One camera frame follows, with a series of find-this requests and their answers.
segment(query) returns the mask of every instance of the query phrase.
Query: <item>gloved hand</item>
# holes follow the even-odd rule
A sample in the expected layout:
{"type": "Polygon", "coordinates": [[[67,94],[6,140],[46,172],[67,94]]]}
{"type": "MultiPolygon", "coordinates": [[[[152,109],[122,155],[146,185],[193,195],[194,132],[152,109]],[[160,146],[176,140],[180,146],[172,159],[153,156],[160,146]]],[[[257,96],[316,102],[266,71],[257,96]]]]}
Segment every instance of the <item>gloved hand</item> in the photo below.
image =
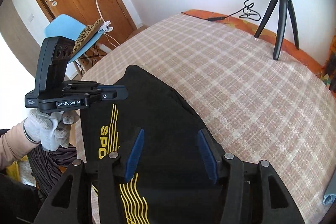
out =
{"type": "Polygon", "coordinates": [[[71,124],[79,120],[74,110],[53,112],[51,115],[32,109],[24,120],[24,130],[32,141],[41,142],[50,151],[56,151],[61,145],[68,147],[71,124]]]}

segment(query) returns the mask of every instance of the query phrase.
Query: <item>tripod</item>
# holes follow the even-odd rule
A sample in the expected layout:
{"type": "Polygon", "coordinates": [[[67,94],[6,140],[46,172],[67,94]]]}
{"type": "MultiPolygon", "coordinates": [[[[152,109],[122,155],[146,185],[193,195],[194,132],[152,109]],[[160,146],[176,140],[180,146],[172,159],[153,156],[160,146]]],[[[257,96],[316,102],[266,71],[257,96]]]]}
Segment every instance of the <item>tripod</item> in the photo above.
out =
{"type": "MultiPolygon", "coordinates": [[[[278,0],[270,1],[268,8],[266,10],[266,13],[254,35],[255,38],[258,38],[260,36],[261,32],[265,28],[266,23],[269,20],[277,3],[278,3],[278,0]]],[[[299,50],[299,35],[297,31],[297,24],[296,24],[296,18],[295,18],[295,12],[294,12],[294,6],[292,3],[292,0],[280,0],[277,39],[276,39],[274,51],[273,51],[274,60],[278,60],[280,56],[280,50],[281,50],[282,42],[283,42],[284,35],[285,35],[287,10],[289,11],[289,15],[290,15],[291,22],[292,22],[295,47],[299,50]]]]}

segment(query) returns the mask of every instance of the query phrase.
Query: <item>light switch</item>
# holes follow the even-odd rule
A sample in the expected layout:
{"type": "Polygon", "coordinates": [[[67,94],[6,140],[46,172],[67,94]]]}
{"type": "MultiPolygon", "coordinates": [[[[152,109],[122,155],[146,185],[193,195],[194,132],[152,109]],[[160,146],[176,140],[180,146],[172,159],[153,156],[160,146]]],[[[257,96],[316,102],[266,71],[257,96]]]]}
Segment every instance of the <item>light switch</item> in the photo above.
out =
{"type": "Polygon", "coordinates": [[[30,14],[30,16],[28,17],[28,21],[31,22],[34,19],[34,15],[30,14]]]}

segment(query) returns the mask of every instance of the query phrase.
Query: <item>blue gripper pad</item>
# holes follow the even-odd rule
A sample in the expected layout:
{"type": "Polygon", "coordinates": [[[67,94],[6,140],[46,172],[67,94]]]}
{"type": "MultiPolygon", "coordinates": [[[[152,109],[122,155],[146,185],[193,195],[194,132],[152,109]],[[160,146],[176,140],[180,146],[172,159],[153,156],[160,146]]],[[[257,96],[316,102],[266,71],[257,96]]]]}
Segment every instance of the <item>blue gripper pad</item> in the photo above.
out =
{"type": "Polygon", "coordinates": [[[140,129],[138,137],[134,142],[131,153],[126,162],[126,170],[125,170],[126,182],[129,182],[134,176],[141,155],[143,141],[144,141],[144,130],[140,129]]]}
{"type": "Polygon", "coordinates": [[[197,145],[208,177],[214,184],[216,184],[218,180],[216,161],[201,130],[197,134],[197,145]]]}

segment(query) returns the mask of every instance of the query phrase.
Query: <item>mattress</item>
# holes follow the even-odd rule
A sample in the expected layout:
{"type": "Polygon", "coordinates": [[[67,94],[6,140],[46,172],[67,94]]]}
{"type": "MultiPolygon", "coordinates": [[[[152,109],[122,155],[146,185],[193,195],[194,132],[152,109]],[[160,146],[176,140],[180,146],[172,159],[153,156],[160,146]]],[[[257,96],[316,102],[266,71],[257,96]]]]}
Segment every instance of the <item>mattress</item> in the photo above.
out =
{"type": "MultiPolygon", "coordinates": [[[[335,99],[306,66],[242,30],[187,15],[149,27],[117,47],[83,76],[112,85],[138,65],[173,87],[226,152],[271,162],[305,223],[329,206],[325,188],[336,167],[335,99]]],[[[78,158],[85,161],[80,123],[78,158]]],[[[99,223],[98,203],[92,210],[99,223]]]]}

